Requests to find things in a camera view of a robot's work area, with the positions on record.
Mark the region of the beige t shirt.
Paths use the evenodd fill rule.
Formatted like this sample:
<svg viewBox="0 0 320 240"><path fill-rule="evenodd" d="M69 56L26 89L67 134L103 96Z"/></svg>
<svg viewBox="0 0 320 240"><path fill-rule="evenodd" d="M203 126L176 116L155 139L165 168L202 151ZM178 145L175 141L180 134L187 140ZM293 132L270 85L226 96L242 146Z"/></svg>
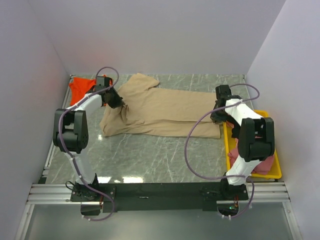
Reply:
<svg viewBox="0 0 320 240"><path fill-rule="evenodd" d="M220 127L204 116L214 108L213 92L159 88L159 81L134 74L119 89L124 104L105 107L99 123L105 137L118 134L146 134L160 137L220 138Z"/></svg>

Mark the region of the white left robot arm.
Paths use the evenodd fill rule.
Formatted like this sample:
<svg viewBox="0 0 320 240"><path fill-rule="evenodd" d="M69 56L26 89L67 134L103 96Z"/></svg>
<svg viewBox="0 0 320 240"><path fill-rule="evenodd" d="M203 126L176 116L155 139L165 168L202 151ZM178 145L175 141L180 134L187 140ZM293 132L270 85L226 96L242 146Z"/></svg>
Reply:
<svg viewBox="0 0 320 240"><path fill-rule="evenodd" d="M85 151L89 143L88 117L97 109L123 105L123 98L114 89L116 81L107 76L97 76L78 101L67 108L58 108L54 113L53 144L71 162L76 183L83 185L82 195L88 201L100 195L97 175L91 167Z"/></svg>

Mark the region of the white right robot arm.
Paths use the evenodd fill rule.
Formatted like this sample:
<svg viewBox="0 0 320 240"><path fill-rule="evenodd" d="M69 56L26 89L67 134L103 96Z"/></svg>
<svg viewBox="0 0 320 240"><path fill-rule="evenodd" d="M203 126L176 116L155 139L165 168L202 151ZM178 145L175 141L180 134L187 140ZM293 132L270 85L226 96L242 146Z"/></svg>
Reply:
<svg viewBox="0 0 320 240"><path fill-rule="evenodd" d="M216 101L210 119L213 123L233 124L231 137L237 139L238 157L220 181L219 193L231 200L245 191L245 182L254 168L275 153L275 127L270 117L250 109L229 85L215 88Z"/></svg>

